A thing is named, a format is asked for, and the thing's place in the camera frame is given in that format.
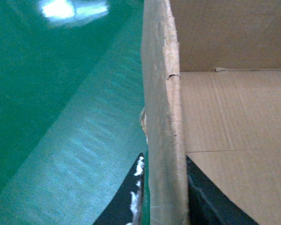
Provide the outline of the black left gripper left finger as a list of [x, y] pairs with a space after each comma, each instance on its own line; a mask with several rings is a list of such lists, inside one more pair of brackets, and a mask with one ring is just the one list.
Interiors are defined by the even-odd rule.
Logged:
[[145, 180], [145, 161], [140, 153], [115, 196], [95, 225], [140, 225]]

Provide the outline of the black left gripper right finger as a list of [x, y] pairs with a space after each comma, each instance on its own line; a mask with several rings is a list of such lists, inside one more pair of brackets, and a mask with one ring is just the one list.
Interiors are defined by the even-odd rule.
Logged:
[[192, 225], [256, 225], [187, 156], [189, 217]]

